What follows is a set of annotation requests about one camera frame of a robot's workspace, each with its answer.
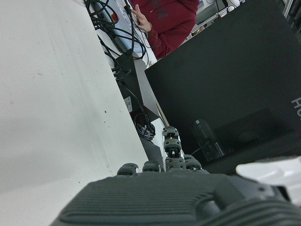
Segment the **person left hand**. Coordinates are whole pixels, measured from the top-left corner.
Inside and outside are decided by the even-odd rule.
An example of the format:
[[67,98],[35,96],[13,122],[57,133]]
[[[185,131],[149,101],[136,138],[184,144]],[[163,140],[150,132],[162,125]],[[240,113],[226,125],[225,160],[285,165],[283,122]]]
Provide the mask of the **person left hand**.
[[151,23],[147,20],[146,16],[141,13],[139,5],[136,4],[135,8],[132,9],[132,13],[136,16],[137,21],[139,23],[139,27],[143,28],[146,32],[150,32],[152,30]]

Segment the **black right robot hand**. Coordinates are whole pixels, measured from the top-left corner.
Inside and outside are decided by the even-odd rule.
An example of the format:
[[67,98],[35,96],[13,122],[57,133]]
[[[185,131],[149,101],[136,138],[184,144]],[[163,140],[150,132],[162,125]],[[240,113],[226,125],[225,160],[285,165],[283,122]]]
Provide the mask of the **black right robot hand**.
[[276,186],[210,174],[181,155],[176,128],[163,129],[165,171],[147,161],[124,164],[114,177],[87,184],[55,226],[298,226],[301,209]]

